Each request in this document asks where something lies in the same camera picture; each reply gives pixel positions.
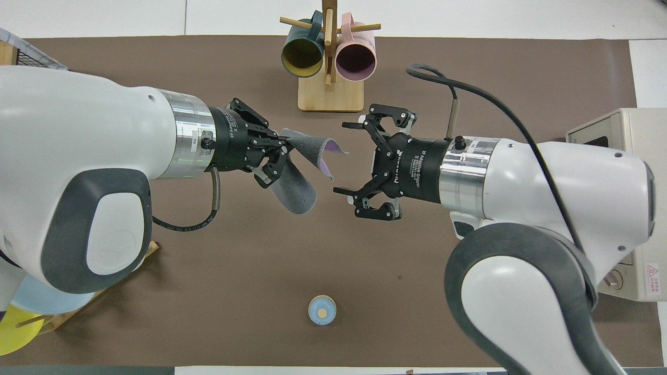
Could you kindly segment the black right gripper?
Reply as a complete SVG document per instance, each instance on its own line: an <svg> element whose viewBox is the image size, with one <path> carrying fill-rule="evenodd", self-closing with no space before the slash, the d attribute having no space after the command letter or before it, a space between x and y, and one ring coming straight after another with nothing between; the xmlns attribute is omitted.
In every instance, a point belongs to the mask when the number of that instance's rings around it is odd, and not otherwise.
<svg viewBox="0 0 667 375"><path fill-rule="evenodd" d="M403 133L390 136L380 124L384 117L391 117L393 125ZM369 114L364 119L342 123L343 128L367 131L381 150L375 152L374 177L369 182L359 190L344 187L333 189L336 194L347 195L357 218L400 219L402 211L396 197L441 203L440 166L450 140L408 137L415 121L416 114L405 108L371 104ZM387 152L395 152L396 156L390 159ZM391 200L379 208L370 206L369 200L382 192Z"/></svg>

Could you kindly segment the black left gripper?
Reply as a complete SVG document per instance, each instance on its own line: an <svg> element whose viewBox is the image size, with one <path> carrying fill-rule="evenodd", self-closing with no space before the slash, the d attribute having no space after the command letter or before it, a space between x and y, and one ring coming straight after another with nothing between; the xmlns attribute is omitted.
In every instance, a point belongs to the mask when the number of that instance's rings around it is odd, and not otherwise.
<svg viewBox="0 0 667 375"><path fill-rule="evenodd" d="M228 108L210 107L209 111L215 123L215 150L210 168L251 170L262 188L274 184L281 177L288 151L269 152L267 163L255 168L256 163L247 156L248 147L287 147L288 138L270 129L265 117L238 98L233 98Z"/></svg>

